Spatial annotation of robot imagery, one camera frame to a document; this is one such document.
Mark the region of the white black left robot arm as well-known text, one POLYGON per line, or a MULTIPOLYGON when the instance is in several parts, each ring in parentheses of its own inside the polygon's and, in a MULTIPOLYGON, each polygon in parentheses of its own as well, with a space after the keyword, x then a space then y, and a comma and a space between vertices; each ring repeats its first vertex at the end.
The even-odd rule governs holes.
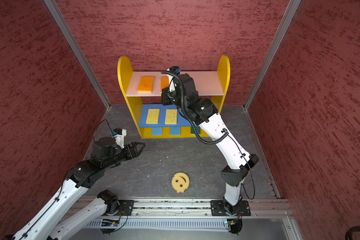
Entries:
POLYGON ((122 162, 137 158, 145 143, 132 142, 122 146, 123 140, 104 137, 94 142, 89 159, 76 164, 67 173, 59 190, 47 204, 19 231, 6 235, 5 240, 68 240, 92 220, 102 215, 121 220, 130 216, 131 206, 120 203, 118 197, 108 190, 73 216, 63 217, 106 170, 118 167, 122 162))

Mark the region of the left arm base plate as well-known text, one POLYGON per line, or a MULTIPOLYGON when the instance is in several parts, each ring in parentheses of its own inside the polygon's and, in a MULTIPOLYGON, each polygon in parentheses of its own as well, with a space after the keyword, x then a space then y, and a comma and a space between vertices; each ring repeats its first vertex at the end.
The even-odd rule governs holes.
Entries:
POLYGON ((104 216, 130 216, 134 208, 133 200, 112 200, 106 208, 104 216))

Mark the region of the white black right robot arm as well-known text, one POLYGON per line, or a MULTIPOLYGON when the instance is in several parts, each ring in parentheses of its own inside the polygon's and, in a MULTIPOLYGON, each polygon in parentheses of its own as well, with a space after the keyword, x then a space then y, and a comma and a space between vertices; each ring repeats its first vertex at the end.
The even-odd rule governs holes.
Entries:
POLYGON ((216 145, 223 154, 227 162, 221 171, 226 183, 224 210, 228 215, 236 215, 243 198, 242 184, 259 161, 258 156, 238 143, 213 102, 199 96, 193 78, 171 70, 162 71, 162 74, 169 77, 169 86, 162 90, 162 104, 176 106, 197 139, 206 145, 216 145))

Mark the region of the dark green scrub sponge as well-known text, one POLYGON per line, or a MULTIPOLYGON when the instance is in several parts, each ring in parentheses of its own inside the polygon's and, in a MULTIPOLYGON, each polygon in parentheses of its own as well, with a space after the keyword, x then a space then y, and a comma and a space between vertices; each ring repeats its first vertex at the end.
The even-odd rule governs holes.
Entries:
POLYGON ((198 135, 200 135, 201 134, 201 128, 198 127, 198 126, 195 126, 195 129, 191 127, 191 135, 196 135, 196 133, 198 135))

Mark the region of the blue sponge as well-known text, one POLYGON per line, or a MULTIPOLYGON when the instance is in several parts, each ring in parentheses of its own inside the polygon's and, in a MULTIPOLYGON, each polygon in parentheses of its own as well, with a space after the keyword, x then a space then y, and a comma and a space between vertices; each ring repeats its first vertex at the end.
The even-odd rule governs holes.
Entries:
POLYGON ((180 136, 181 135, 181 127, 171 127, 170 135, 171 136, 180 136))
POLYGON ((163 134, 163 129, 161 127, 156 127, 151 129, 152 136, 161 136, 163 134))

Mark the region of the orange sponge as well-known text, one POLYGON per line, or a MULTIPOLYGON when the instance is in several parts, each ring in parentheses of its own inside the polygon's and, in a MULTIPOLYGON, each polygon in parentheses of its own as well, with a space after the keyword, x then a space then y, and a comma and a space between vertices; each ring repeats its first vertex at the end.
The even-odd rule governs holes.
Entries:
POLYGON ((142 76, 139 82, 137 92, 139 94, 151 94, 153 91, 154 76, 142 76))
POLYGON ((162 92, 163 89, 169 87, 169 83, 169 77, 161 77, 160 92, 162 92))

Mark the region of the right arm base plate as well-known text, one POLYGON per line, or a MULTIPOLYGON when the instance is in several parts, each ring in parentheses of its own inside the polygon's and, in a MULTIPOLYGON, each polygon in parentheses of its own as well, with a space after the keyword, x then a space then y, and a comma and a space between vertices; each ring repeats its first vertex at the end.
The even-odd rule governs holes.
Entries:
POLYGON ((231 206, 225 199, 223 200, 212 200, 211 212, 212 216, 230 216, 238 217, 240 214, 244 217, 251 216, 251 210, 248 201, 240 201, 235 206, 231 206))

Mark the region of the yellow smiley face sponge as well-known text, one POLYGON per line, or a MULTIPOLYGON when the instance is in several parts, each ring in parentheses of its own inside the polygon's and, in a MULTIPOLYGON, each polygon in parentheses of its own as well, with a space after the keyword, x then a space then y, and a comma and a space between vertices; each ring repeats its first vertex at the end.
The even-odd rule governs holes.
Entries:
POLYGON ((190 185, 190 179, 185 173, 176 173, 172 178, 172 188, 178 193, 184 193, 190 185))

